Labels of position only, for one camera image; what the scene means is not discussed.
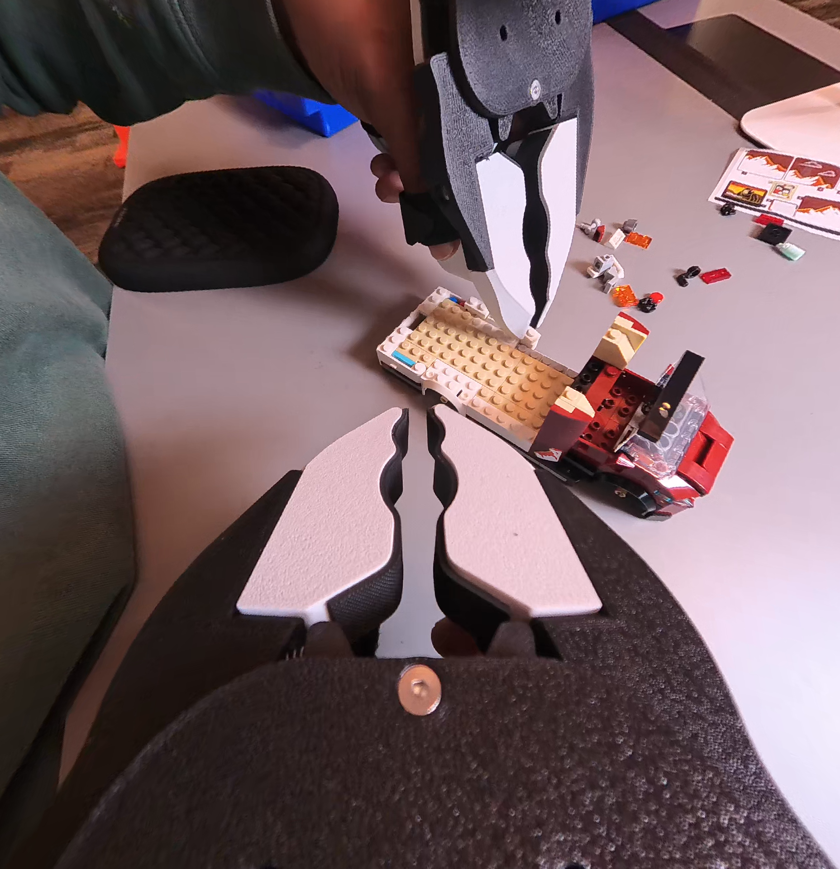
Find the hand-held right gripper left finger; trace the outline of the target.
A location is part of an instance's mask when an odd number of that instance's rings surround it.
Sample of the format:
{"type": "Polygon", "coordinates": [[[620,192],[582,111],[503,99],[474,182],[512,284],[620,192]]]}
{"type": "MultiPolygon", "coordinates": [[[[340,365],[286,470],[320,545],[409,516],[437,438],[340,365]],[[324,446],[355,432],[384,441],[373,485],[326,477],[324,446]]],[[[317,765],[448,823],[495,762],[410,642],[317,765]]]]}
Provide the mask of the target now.
{"type": "Polygon", "coordinates": [[[393,407],[306,465],[239,596],[240,613],[380,625],[395,611],[407,434],[407,409],[393,407]]]}

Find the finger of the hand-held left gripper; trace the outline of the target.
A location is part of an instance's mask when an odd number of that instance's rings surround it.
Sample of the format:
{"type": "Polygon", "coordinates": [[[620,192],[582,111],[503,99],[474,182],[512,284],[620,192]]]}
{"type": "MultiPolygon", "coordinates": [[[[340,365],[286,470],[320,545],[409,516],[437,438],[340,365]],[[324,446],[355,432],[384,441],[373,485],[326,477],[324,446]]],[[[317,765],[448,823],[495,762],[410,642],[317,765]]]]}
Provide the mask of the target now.
{"type": "Polygon", "coordinates": [[[561,280],[577,215],[578,120],[571,118],[522,141],[526,205],[523,246],[530,263],[530,292],[538,328],[561,280]]]}
{"type": "Polygon", "coordinates": [[[506,154],[495,153],[477,164],[477,174],[493,266],[475,273],[474,286],[498,325],[523,338],[535,314],[523,243],[523,171],[506,154]]]}

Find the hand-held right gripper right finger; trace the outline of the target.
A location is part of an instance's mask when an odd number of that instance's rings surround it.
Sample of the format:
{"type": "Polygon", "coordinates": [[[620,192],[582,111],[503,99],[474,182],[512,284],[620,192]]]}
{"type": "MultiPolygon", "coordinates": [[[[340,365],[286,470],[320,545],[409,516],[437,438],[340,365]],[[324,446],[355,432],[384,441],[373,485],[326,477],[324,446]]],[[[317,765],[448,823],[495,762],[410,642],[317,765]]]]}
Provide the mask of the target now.
{"type": "Polygon", "coordinates": [[[534,467],[445,406],[430,413],[454,494],[442,496],[444,551],[459,580],[520,619],[592,614],[601,601],[534,467]]]}

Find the toy brick truck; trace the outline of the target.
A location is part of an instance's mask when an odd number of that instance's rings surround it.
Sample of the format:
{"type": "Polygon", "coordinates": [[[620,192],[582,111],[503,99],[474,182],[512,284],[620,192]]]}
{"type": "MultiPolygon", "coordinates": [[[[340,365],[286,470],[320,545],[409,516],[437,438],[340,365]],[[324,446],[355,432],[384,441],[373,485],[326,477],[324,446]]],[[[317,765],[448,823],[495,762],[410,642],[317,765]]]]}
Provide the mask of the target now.
{"type": "Polygon", "coordinates": [[[436,289],[382,340],[384,369],[421,392],[436,360],[469,375],[481,388],[467,417],[561,479],[605,487],[634,516],[663,520],[710,493],[734,439],[693,389],[703,357],[684,353],[658,382],[636,374],[628,364],[649,330],[621,311],[573,371],[450,295],[436,289]]]}

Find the white booklet stand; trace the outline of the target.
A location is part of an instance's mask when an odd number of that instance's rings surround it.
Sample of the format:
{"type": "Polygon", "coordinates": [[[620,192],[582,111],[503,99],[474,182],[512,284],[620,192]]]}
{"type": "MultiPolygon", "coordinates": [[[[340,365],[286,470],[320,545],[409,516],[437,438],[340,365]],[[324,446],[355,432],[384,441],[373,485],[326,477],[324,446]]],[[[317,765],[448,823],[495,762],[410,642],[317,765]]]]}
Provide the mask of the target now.
{"type": "Polygon", "coordinates": [[[740,128],[767,149],[840,165],[840,82],[752,109],[740,128]]]}

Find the person's left forearm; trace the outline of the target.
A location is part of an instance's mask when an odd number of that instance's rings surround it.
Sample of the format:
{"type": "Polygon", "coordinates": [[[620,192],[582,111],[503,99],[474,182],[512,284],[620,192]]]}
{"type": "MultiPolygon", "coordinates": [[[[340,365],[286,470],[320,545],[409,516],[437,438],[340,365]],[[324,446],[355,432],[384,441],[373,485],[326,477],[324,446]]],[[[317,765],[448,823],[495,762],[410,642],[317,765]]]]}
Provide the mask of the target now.
{"type": "Polygon", "coordinates": [[[0,1],[0,113],[122,126],[257,89],[330,102],[267,1],[0,1]]]}

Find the pile of small loose bricks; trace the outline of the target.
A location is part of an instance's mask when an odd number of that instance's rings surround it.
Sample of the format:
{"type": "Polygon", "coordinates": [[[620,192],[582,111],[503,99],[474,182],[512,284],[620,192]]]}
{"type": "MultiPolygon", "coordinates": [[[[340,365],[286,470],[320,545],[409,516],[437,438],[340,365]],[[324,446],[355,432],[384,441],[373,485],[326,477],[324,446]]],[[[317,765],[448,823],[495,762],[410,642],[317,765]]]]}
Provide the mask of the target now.
{"type": "Polygon", "coordinates": [[[598,218],[588,222],[577,222],[577,229],[580,232],[603,247],[601,254],[597,255],[587,267],[586,274],[587,277],[599,280],[606,294],[611,293],[613,288],[624,282],[624,267],[616,258],[614,251],[622,244],[630,244],[641,249],[646,249],[652,244],[652,238],[639,233],[637,228],[638,221],[634,218],[625,220],[610,232],[598,218]]]}

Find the sticker sheet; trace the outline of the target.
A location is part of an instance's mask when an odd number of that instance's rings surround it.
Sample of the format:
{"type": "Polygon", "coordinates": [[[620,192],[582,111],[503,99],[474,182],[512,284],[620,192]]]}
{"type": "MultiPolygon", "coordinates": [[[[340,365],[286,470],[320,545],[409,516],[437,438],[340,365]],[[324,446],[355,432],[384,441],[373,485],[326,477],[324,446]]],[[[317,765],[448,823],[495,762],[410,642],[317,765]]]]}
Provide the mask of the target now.
{"type": "Polygon", "coordinates": [[[741,148],[709,201],[787,223],[840,241],[840,166],[763,148],[741,148]]]}

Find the black oval pad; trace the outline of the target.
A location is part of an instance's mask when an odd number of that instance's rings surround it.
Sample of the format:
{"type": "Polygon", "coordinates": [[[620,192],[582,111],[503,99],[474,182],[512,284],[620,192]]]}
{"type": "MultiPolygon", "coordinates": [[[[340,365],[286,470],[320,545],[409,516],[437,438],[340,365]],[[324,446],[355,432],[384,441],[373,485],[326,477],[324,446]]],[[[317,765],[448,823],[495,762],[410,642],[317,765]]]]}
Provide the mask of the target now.
{"type": "Polygon", "coordinates": [[[304,277],[339,225],[329,182],[304,167],[184,173],[150,181],[115,214],[99,265],[137,292],[247,288],[304,277]]]}

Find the person's torso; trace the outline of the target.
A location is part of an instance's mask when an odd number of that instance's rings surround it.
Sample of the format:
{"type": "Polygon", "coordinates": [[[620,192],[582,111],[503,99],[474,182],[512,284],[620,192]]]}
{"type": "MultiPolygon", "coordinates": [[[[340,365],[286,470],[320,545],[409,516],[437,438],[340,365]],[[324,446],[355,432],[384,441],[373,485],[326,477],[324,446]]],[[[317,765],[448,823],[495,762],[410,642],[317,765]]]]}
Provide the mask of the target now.
{"type": "Polygon", "coordinates": [[[134,581],[110,299],[0,172],[0,798],[134,581]]]}

